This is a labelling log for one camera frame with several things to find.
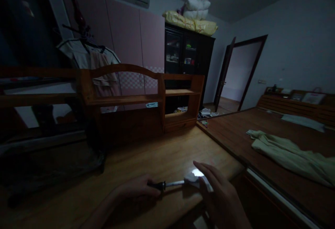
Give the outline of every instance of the hand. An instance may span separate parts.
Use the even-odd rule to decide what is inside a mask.
[[[204,180],[199,178],[200,192],[210,220],[218,228],[251,228],[234,186],[214,166],[196,161],[193,163],[214,190],[214,193],[209,193]]]
[[[122,198],[136,198],[139,196],[158,197],[161,194],[156,188],[148,186],[153,183],[153,179],[148,175],[133,178],[116,188],[116,191]]]
[[[116,187],[92,212],[91,216],[81,225],[81,229],[102,228],[115,207],[125,198],[140,196],[158,197],[161,192],[147,184],[152,183],[152,178],[147,174],[133,178]]]

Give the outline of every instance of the yellow bag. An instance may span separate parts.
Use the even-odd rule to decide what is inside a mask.
[[[162,16],[167,23],[207,36],[212,36],[218,28],[216,22],[187,19],[176,11],[165,11]]]

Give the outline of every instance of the dark wooden cabinet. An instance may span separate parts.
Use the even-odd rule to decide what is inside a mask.
[[[215,38],[165,24],[165,65],[167,74],[205,75],[200,108],[206,88],[207,75]],[[165,81],[166,89],[190,88],[190,81]],[[188,96],[166,98],[165,111],[173,113],[178,107],[188,105]]]

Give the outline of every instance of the glass cabinet door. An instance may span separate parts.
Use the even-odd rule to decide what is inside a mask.
[[[165,73],[166,74],[179,74],[181,64],[181,45],[182,36],[171,33],[166,33],[165,42]],[[166,80],[166,88],[174,88],[177,86],[177,81]]]
[[[197,47],[198,41],[194,39],[190,39],[188,37],[185,38],[185,46],[184,46],[184,60],[182,63],[182,74],[195,74],[196,66],[197,66]],[[189,88],[191,86],[190,81],[183,81],[183,88]]]

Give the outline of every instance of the green blanket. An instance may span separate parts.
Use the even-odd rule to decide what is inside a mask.
[[[320,153],[302,151],[289,139],[249,130],[255,141],[252,148],[265,154],[284,168],[328,187],[335,187],[335,157],[326,158]]]

